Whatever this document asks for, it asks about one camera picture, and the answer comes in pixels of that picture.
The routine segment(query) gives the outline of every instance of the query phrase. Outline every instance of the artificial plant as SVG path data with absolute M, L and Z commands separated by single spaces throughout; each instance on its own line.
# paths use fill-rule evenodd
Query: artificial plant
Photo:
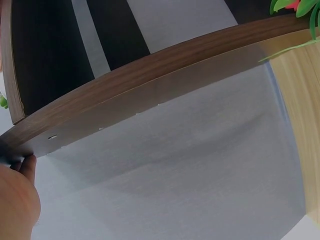
M 306 43 L 297 45 L 297 46 L 292 46 L 289 48 L 286 48 L 282 51 L 279 51 L 271 56 L 268 56 L 261 61 L 264 61 L 266 59 L 273 58 L 279 54 L 282 54 L 284 52 L 287 52 L 291 49 L 296 49 L 300 47 L 304 47 L 310 44 L 314 44 L 317 42 L 320 42 L 320 39 L 317 39 L 316 35 L 316 22 L 317 25 L 320 29 L 320 0 L 271 0 L 270 4 L 270 14 L 274 14 L 275 12 L 278 12 L 281 9 L 294 9 L 296 11 L 296 17 L 301 18 L 302 16 L 305 16 L 307 13 L 309 13 L 311 10 L 311 15 L 310 15 L 310 21 L 309 21 L 309 27 L 310 27 L 310 33 L 312 40 L 308 41 Z

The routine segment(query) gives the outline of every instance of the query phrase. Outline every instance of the gray surface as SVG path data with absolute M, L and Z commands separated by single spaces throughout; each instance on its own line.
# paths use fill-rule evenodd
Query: gray surface
M 273 80 L 262 65 L 42 157 L 32 239 L 280 240 L 305 204 Z
M 110 67 L 91 17 L 87 0 L 72 0 L 72 5 L 93 75 L 98 78 L 109 73 Z
M 224 0 L 127 0 L 151 53 L 237 25 Z

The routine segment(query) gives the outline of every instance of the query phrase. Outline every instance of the white stripe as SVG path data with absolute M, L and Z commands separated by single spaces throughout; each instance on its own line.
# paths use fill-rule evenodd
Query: white stripe
M 110 67 L 101 46 L 87 0 L 72 0 L 82 41 L 95 78 L 110 72 Z
M 237 25 L 224 0 L 127 0 L 151 53 Z

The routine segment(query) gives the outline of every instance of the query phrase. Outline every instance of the red flower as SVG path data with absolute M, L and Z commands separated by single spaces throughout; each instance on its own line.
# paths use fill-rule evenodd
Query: red flower
M 297 11 L 298 6 L 299 6 L 300 0 L 296 0 L 294 3 L 286 6 L 286 9 L 294 9 L 295 11 Z

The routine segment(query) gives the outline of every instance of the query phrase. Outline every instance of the wooden furniture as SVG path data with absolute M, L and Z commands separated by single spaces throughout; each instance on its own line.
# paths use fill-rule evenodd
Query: wooden furniture
M 94 79 L 71 1 L 4 0 L 2 60 L 15 126 L 0 136 L 3 154 L 19 158 L 51 153 L 158 104 L 253 68 L 261 64 L 258 61 L 263 57 L 311 38 L 307 17 L 296 19 L 294 14 L 286 14 L 290 11 L 269 17 L 268 0 L 225 2 L 240 25 L 142 54 L 142 58 L 125 65 L 115 64 L 111 72 Z M 301 51 L 287 53 L 271 64 L 287 106 L 292 107 L 288 112 L 298 139 L 304 186 L 309 189 L 307 210 L 319 222 L 318 154 L 310 156 L 306 151 L 309 143 L 317 153 L 315 144 L 319 139 L 315 136 L 316 141 L 310 142 L 307 136 L 304 138 L 318 129 L 317 112 L 302 113 L 308 106 L 293 107 L 292 103 L 299 102 L 301 96 L 317 99 L 318 82 L 311 82 L 308 90 L 298 96 L 300 92 L 295 90 L 301 83 L 295 78 L 297 75 L 290 73 L 297 69 L 304 78 L 309 74 L 299 68 L 300 62 L 292 54 L 315 63 L 319 58 L 311 47 L 308 56 Z M 285 72 L 279 65 L 286 66 Z M 199 77 L 208 68 L 215 71 L 214 77 Z M 313 77 L 318 79 L 318 75 L 315 71 Z M 296 84 L 287 85 L 289 77 Z M 318 109 L 317 101 L 311 102 Z M 308 125 L 300 119 L 302 114 L 314 117 L 312 128 L 300 128 Z
M 261 41 L 299 34 L 296 32 L 309 26 L 306 18 L 296 19 L 293 14 L 248 22 L 182 42 L 93 79 L 71 2 L 66 2 L 3 1 L 3 70 L 15 126 L 0 141 L 14 155 L 45 155 L 192 91 L 206 83 L 191 82 L 186 87 L 182 80 L 179 83 L 167 80 L 165 85 L 164 82 L 168 74 L 203 60 L 228 62 L 241 51 L 250 53 Z M 265 9 L 253 2 L 244 3 L 250 13 L 253 9 Z M 240 15 L 238 21 L 245 19 Z M 291 40 L 286 42 L 287 47 L 301 43 L 293 36 L 288 38 Z M 217 69 L 217 76 L 257 65 L 261 56 L 252 56 L 250 64 L 237 61 L 223 66 Z

